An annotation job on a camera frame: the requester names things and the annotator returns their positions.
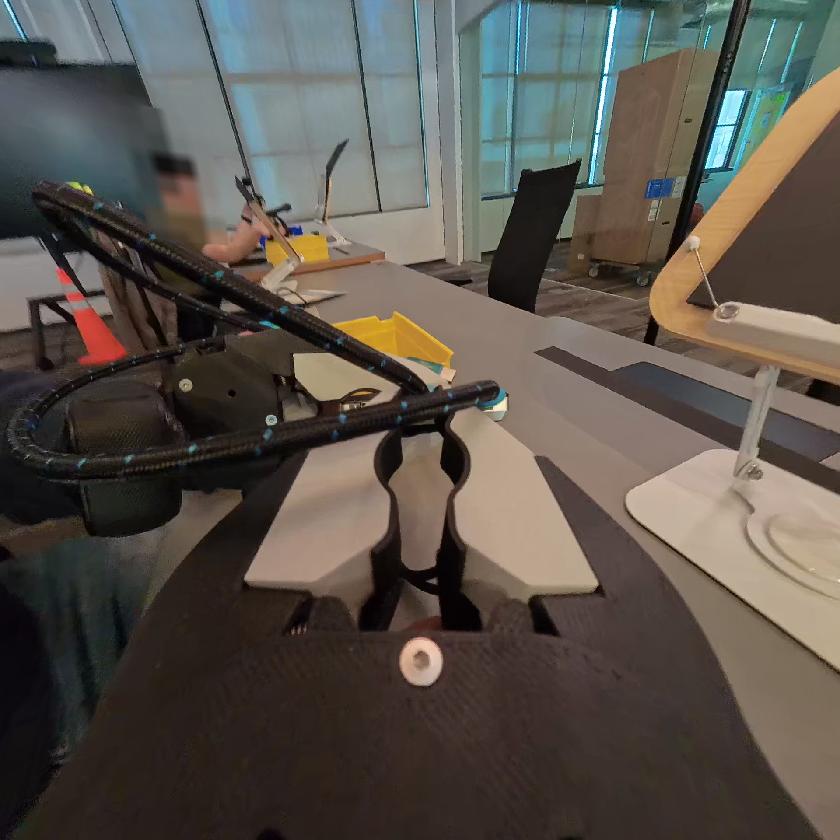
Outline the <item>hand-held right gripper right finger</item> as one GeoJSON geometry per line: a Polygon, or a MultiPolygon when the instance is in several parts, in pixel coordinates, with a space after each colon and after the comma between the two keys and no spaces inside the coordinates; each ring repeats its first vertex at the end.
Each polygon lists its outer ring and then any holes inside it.
{"type": "Polygon", "coordinates": [[[453,488],[440,541],[444,629],[477,631],[501,603],[590,595],[599,581],[531,449],[487,417],[450,417],[453,488]]]}

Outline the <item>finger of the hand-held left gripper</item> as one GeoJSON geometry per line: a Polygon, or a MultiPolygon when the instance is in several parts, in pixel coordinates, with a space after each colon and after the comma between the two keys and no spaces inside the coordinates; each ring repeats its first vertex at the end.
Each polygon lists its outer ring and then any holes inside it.
{"type": "Polygon", "coordinates": [[[398,385],[329,353],[290,356],[289,408],[300,411],[350,411],[399,396],[398,385]]]}

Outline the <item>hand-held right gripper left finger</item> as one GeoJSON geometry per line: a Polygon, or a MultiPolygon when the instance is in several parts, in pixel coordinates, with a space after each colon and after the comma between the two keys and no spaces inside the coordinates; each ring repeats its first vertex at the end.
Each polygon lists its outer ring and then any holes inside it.
{"type": "Polygon", "coordinates": [[[390,488],[402,443],[399,432],[388,432],[310,450],[245,584],[333,597],[360,630],[386,630],[403,589],[399,510],[390,488]]]}

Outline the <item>yellow plastic bin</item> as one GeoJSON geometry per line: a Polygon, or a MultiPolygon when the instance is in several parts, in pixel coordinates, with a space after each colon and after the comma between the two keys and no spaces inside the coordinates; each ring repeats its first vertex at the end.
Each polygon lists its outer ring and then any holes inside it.
{"type": "Polygon", "coordinates": [[[433,370],[451,369],[454,352],[396,311],[386,319],[370,316],[332,325],[382,353],[428,362],[433,370]]]}
{"type": "MultiPolygon", "coordinates": [[[[290,258],[281,241],[274,238],[263,238],[263,240],[266,258],[273,266],[290,258]]],[[[330,260],[328,240],[320,234],[293,236],[287,240],[286,244],[295,251],[302,264],[330,260]]]]}

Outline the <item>dark monitor with wooden back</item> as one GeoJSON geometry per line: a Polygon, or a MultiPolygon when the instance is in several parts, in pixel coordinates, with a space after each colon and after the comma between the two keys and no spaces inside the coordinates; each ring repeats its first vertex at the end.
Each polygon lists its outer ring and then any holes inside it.
{"type": "Polygon", "coordinates": [[[838,384],[839,70],[790,106],[661,270],[681,339],[838,384]]]}

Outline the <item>orange traffic cone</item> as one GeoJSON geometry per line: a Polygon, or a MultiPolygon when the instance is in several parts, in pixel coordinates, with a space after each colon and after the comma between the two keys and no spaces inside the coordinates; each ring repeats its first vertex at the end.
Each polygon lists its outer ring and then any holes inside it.
{"type": "Polygon", "coordinates": [[[81,366],[110,364],[125,358],[128,353],[95,311],[85,294],[73,283],[69,274],[56,268],[56,276],[66,297],[86,353],[78,359],[81,366]]]}

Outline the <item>tilted black panel on stand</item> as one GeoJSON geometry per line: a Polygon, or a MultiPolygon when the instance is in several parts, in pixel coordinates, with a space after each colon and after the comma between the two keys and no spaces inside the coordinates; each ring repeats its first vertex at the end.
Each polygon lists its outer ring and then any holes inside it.
{"type": "Polygon", "coordinates": [[[316,213],[313,218],[313,222],[318,226],[320,232],[323,233],[327,240],[332,243],[332,246],[336,248],[351,244],[346,237],[335,229],[330,220],[333,171],[348,142],[349,139],[344,139],[338,142],[333,148],[331,155],[325,164],[326,166],[324,172],[320,175],[318,185],[318,203],[316,206],[316,213]]]}

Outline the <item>black office chair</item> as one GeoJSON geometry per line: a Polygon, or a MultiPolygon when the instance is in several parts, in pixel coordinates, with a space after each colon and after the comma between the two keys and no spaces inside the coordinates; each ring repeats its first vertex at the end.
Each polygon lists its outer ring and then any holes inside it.
{"type": "Polygon", "coordinates": [[[547,170],[522,170],[500,243],[490,264],[487,295],[534,313],[543,272],[571,205],[581,160],[547,170]]]}

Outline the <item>person's blue jeans leg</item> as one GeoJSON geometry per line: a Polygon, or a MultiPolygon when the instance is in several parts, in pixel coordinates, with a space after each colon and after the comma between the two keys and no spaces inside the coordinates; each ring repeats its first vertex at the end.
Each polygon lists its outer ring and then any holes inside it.
{"type": "Polygon", "coordinates": [[[144,611],[162,529],[77,537],[2,562],[2,584],[35,615],[50,677],[53,757],[81,740],[144,611]]]}

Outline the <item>large black television screen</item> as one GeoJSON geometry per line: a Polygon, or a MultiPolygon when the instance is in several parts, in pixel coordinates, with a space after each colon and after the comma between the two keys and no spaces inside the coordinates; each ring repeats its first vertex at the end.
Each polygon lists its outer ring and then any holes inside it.
{"type": "Polygon", "coordinates": [[[1,71],[1,238],[45,235],[31,193],[78,182],[145,217],[161,208],[154,157],[169,151],[134,65],[1,71]]]}

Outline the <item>brown cardboard box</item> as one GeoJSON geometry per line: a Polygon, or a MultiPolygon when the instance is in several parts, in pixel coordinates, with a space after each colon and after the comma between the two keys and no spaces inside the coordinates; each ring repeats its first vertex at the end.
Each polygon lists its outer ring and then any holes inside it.
{"type": "Polygon", "coordinates": [[[645,286],[667,260],[718,61],[684,48],[617,74],[602,190],[576,200],[570,273],[638,270],[645,286]]]}

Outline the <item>black boom pole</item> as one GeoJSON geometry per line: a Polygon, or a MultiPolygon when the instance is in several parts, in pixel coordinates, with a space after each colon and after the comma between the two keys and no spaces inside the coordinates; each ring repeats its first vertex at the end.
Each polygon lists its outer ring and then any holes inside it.
{"type": "Polygon", "coordinates": [[[679,250],[689,235],[690,219],[697,201],[700,182],[706,170],[711,140],[717,127],[721,105],[728,89],[732,67],[739,50],[742,32],[749,18],[751,5],[751,1],[733,1],[731,4],[728,24],[711,78],[707,104],[700,122],[696,146],[689,165],[686,186],[668,244],[665,262],[668,262],[679,250]]]}

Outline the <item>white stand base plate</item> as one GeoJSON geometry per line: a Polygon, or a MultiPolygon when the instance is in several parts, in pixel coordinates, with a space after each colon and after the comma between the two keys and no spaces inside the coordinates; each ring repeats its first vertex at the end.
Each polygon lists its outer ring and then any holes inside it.
{"type": "Polygon", "coordinates": [[[700,256],[684,245],[714,308],[714,343],[746,340],[765,362],[737,451],[710,449],[630,490],[631,517],[741,601],[839,670],[838,492],[760,456],[780,368],[770,352],[791,351],[807,366],[838,373],[838,325],[806,314],[719,302],[700,256]]]}

